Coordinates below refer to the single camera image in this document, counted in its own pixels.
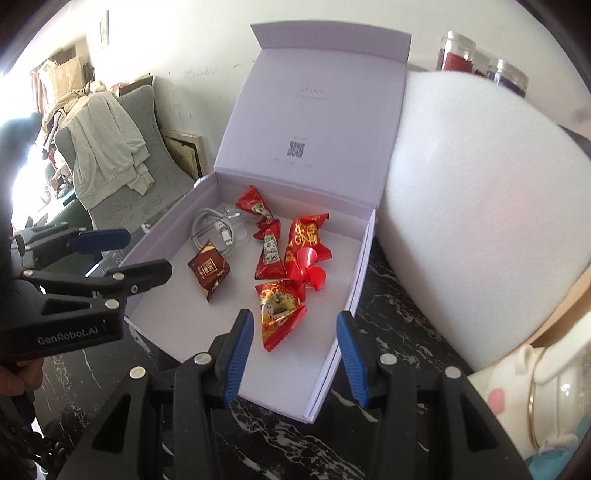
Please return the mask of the person's left hand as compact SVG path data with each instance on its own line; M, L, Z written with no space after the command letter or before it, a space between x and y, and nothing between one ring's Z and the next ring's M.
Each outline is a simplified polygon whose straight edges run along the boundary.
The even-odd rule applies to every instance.
M39 358L19 362L15 372L1 367L0 394L20 396L40 388L43 382L43 365L44 359Z

